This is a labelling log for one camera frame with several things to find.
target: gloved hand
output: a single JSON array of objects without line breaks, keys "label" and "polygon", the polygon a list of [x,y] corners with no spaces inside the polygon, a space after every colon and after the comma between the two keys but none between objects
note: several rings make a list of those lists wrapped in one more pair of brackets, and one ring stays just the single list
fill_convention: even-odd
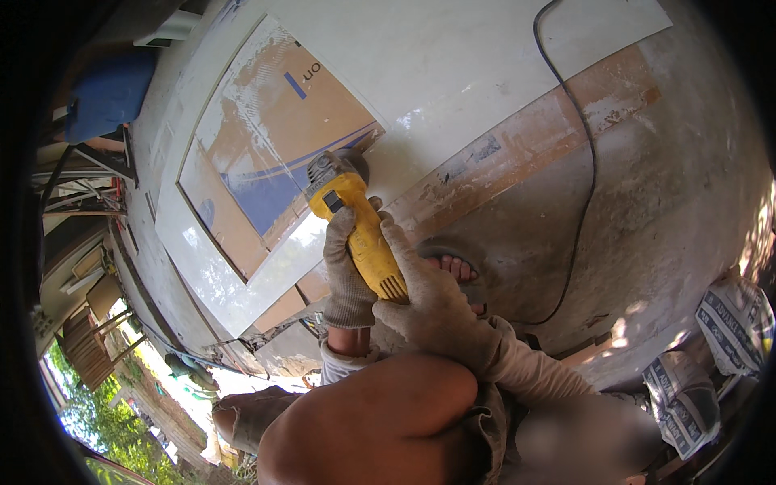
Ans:
[{"label": "gloved hand", "polygon": [[448,357],[465,365],[478,379],[496,357],[501,333],[476,315],[461,293],[456,279],[421,259],[404,230],[381,213],[380,229],[407,282],[409,305],[380,300],[372,311],[420,350]]},{"label": "gloved hand", "polygon": [[348,235],[355,226],[355,213],[344,206],[326,228],[324,261],[329,273],[331,297],[324,309],[324,321],[334,328],[364,328],[375,324],[372,304],[377,295],[367,285],[348,254]]}]

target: bare foot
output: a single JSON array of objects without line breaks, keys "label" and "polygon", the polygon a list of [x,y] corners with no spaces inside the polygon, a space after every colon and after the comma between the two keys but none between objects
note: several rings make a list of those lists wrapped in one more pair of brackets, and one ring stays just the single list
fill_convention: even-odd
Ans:
[{"label": "bare foot", "polygon": [[[456,278],[459,283],[465,283],[467,281],[474,281],[477,279],[477,272],[469,266],[469,263],[462,261],[461,258],[453,258],[451,255],[442,256],[440,261],[437,258],[426,258],[428,264],[435,268],[449,271],[451,275]],[[476,303],[471,305],[472,311],[475,315],[481,315],[485,313],[485,305],[482,303]]]}]

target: black cable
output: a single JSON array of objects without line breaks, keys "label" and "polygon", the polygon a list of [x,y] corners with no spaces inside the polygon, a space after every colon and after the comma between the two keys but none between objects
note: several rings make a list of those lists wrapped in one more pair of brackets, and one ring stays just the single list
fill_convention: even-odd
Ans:
[{"label": "black cable", "polygon": [[51,172],[49,181],[46,182],[46,188],[43,190],[43,195],[40,196],[41,214],[46,212],[46,205],[48,204],[48,199],[51,197],[51,193],[54,191],[54,187],[57,185],[57,180],[59,180],[59,175],[62,173],[64,164],[66,161],[68,161],[68,158],[70,157],[70,153],[72,153],[73,148],[75,148],[73,145],[68,145],[68,147],[64,149],[64,153],[59,158],[59,161],[57,162],[57,166],[54,167],[54,171]]},{"label": "black cable", "polygon": [[593,157],[593,179],[590,184],[590,193],[587,195],[587,200],[585,200],[584,206],[582,207],[582,214],[580,215],[580,222],[577,225],[577,234],[574,236],[574,245],[571,249],[571,261],[569,261],[569,271],[566,274],[566,283],[563,284],[563,291],[560,294],[560,298],[558,299],[558,303],[555,305],[555,309],[550,313],[547,318],[541,321],[534,321],[534,322],[520,322],[524,325],[539,325],[544,324],[549,321],[552,317],[555,316],[556,313],[558,313],[558,310],[560,310],[560,306],[563,304],[563,301],[566,299],[566,292],[569,290],[569,284],[571,284],[571,273],[574,270],[574,262],[577,260],[577,251],[579,249],[579,243],[580,243],[580,235],[582,234],[582,225],[584,223],[584,218],[587,215],[587,208],[590,206],[590,201],[593,199],[593,192],[595,192],[595,182],[598,175],[598,158],[595,154],[595,143],[593,143],[593,132],[590,129],[590,125],[587,124],[587,118],[585,118],[584,111],[582,111],[582,108],[579,105],[579,102],[577,102],[577,99],[574,98],[574,95],[571,94],[571,91],[569,91],[569,87],[566,85],[566,82],[563,80],[563,78],[560,77],[560,74],[558,73],[558,70],[555,69],[555,65],[553,62],[547,57],[547,53],[544,51],[544,45],[542,44],[542,39],[539,37],[539,22],[542,20],[542,16],[550,10],[552,7],[557,5],[560,2],[560,0],[552,0],[547,5],[544,5],[541,10],[539,10],[539,13],[536,14],[536,17],[534,17],[534,40],[536,41],[536,46],[539,48],[539,53],[542,55],[542,59],[547,63],[547,67],[549,67],[550,71],[553,72],[555,75],[555,79],[558,80],[560,83],[560,87],[563,88],[563,91],[566,93],[566,95],[571,100],[571,104],[574,105],[574,108],[577,110],[577,114],[580,117],[580,120],[582,120],[582,126],[584,126],[584,132],[587,135],[587,141],[590,144],[590,153]]}]

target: toe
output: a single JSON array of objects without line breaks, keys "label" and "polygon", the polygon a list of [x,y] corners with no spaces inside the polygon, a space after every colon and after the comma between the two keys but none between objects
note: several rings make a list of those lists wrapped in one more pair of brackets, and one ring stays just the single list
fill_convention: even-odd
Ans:
[{"label": "toe", "polygon": [[450,264],[452,263],[451,255],[442,256],[442,271],[450,271]]},{"label": "toe", "polygon": [[472,278],[472,267],[467,262],[461,262],[461,281],[469,281]]},{"label": "toe", "polygon": [[456,281],[461,281],[461,258],[453,258],[450,263],[450,273],[455,276]]}]

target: work glove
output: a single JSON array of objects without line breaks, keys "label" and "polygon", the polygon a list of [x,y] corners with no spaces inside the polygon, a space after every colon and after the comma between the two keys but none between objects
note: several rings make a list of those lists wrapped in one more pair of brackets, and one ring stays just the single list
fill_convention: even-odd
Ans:
[{"label": "work glove", "polygon": [[380,229],[407,283],[410,304],[380,300],[372,306],[375,317],[420,350],[465,365],[477,379],[485,376],[501,333],[486,320],[477,320],[453,275],[421,259],[390,215],[380,216]]},{"label": "work glove", "polygon": [[329,327],[364,328],[375,324],[372,304],[377,301],[377,295],[366,285],[348,253],[348,236],[354,226],[355,213],[351,207],[344,206],[326,228],[324,262],[331,297],[324,309],[324,321]]}]

